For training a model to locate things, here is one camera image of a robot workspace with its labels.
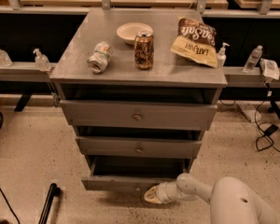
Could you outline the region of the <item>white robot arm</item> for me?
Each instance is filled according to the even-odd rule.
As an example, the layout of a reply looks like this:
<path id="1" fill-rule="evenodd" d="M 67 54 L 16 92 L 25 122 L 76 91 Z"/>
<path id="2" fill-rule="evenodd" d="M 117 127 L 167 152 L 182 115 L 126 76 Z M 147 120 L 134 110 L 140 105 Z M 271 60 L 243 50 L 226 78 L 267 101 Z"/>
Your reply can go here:
<path id="1" fill-rule="evenodd" d="M 274 210 L 243 181 L 220 178 L 213 186 L 183 173 L 172 182 L 161 182 L 144 195 L 149 203 L 189 201 L 200 197 L 210 205 L 211 224 L 277 224 Z"/>

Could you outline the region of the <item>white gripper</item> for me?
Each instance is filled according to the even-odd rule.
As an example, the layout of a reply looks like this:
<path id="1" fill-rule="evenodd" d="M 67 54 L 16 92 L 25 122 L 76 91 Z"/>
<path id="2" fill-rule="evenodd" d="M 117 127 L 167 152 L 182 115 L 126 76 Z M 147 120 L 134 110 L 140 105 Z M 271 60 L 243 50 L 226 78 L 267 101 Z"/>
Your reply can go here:
<path id="1" fill-rule="evenodd" d="M 144 195 L 148 203 L 172 203 L 176 200 L 176 182 L 162 182 L 157 187 L 153 186 Z"/>

